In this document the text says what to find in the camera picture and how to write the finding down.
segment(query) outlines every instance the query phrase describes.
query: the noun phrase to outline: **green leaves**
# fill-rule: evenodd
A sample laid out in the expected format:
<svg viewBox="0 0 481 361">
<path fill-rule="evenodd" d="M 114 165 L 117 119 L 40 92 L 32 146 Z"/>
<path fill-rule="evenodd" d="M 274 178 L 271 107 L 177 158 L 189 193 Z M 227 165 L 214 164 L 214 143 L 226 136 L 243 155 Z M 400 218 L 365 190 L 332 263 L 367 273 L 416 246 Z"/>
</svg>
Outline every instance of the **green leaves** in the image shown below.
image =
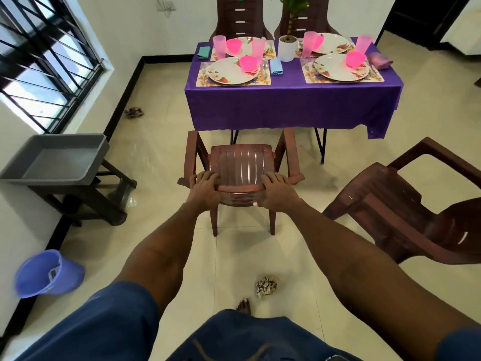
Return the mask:
<svg viewBox="0 0 481 361">
<path fill-rule="evenodd" d="M 302 10 L 304 10 L 308 5 L 308 0 L 279 0 L 287 6 L 289 11 L 291 11 L 294 15 L 298 15 Z"/>
</svg>

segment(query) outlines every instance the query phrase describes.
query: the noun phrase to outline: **placemat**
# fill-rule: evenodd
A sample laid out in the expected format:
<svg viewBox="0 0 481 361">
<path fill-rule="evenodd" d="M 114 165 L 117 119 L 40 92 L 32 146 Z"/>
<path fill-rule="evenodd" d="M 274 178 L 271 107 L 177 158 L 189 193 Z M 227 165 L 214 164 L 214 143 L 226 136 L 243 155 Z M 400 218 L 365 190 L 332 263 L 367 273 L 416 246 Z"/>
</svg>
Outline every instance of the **placemat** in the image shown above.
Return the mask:
<svg viewBox="0 0 481 361">
<path fill-rule="evenodd" d="M 211 86 L 264 86 L 271 84 L 270 69 L 266 69 L 266 78 L 262 79 L 262 72 L 254 78 L 253 80 L 246 82 L 245 84 L 218 84 L 214 82 L 205 71 L 205 69 L 210 66 L 213 62 L 201 62 L 201 67 L 199 68 L 199 74 L 197 75 L 197 81 L 195 83 L 196 87 L 211 87 Z"/>
<path fill-rule="evenodd" d="M 330 80 L 327 77 L 322 76 L 316 71 L 313 64 L 316 58 L 303 58 L 301 59 L 301 67 L 304 73 L 304 79 L 308 84 L 325 84 L 325 83 L 340 83 L 340 84 L 352 84 L 354 82 L 384 82 L 384 78 L 381 76 L 379 71 L 370 64 L 369 74 L 362 80 L 353 82 L 343 82 Z"/>
<path fill-rule="evenodd" d="M 295 55 L 294 58 L 304 58 L 304 57 L 302 56 L 302 45 L 303 45 L 303 41 L 304 41 L 304 40 L 303 40 L 303 38 L 298 38 L 297 41 L 298 41 L 298 47 L 297 47 L 296 55 Z M 355 45 L 354 45 L 353 43 L 351 43 L 351 46 L 346 50 L 346 52 L 343 52 L 343 54 L 346 54 L 346 53 L 354 50 L 354 48 L 355 48 Z M 323 54 L 316 53 L 316 52 L 312 52 L 312 53 L 311 53 L 311 56 L 310 56 L 309 58 L 314 58 L 314 57 L 317 58 L 317 57 L 320 57 L 320 56 L 322 56 L 322 55 L 323 55 Z"/>
<path fill-rule="evenodd" d="M 277 58 L 276 49 L 274 48 L 274 41 L 267 40 L 266 45 L 268 46 L 267 50 L 264 52 L 263 60 L 273 60 Z M 217 60 L 217 55 L 215 54 L 215 48 L 212 47 L 212 54 L 211 54 L 211 62 L 215 62 Z"/>
</svg>

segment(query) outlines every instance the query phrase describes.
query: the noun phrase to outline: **hand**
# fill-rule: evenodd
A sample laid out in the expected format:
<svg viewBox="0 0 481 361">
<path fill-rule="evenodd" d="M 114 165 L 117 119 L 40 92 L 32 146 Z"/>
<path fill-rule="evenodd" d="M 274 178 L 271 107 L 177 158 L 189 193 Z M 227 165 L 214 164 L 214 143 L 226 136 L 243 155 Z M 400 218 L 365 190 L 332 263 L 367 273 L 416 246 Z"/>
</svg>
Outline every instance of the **hand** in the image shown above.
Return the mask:
<svg viewBox="0 0 481 361">
<path fill-rule="evenodd" d="M 220 175 L 211 171 L 202 171 L 189 179 L 190 193 L 186 203 L 196 207 L 199 213 L 214 209 L 220 204 L 221 194 L 214 189 L 214 182 Z"/>
<path fill-rule="evenodd" d="M 257 204 L 274 212 L 287 213 L 297 203 L 303 203 L 296 190 L 289 183 L 287 177 L 274 172 L 262 175 L 262 181 L 266 186 L 266 198 Z"/>
</svg>

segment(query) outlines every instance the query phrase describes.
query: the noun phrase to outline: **white pot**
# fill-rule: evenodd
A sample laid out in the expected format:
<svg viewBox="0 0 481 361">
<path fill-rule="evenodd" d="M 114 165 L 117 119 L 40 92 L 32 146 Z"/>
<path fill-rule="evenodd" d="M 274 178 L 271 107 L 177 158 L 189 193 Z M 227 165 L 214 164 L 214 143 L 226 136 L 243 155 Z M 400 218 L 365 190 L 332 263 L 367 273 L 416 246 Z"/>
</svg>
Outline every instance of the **white pot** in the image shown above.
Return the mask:
<svg viewBox="0 0 481 361">
<path fill-rule="evenodd" d="M 279 38 L 279 49 L 278 49 L 277 57 L 281 60 L 281 62 L 290 62 L 291 60 L 294 59 L 296 55 L 296 51 L 299 43 L 297 41 L 297 38 L 296 38 L 296 41 L 293 43 L 285 43 L 281 41 L 282 38 L 283 36 Z"/>
</svg>

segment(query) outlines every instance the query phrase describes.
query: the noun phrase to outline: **blue plastic bucket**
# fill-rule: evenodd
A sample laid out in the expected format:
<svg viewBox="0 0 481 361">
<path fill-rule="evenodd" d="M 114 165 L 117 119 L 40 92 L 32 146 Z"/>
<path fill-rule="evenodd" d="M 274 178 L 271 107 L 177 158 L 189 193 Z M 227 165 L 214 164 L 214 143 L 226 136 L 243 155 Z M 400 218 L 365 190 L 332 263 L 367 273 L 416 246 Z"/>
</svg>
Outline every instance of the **blue plastic bucket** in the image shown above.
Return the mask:
<svg viewBox="0 0 481 361">
<path fill-rule="evenodd" d="M 84 276 L 83 266 L 62 257 L 56 249 L 48 249 L 20 266 L 15 276 L 15 290 L 22 298 L 66 294 L 78 288 Z"/>
</svg>

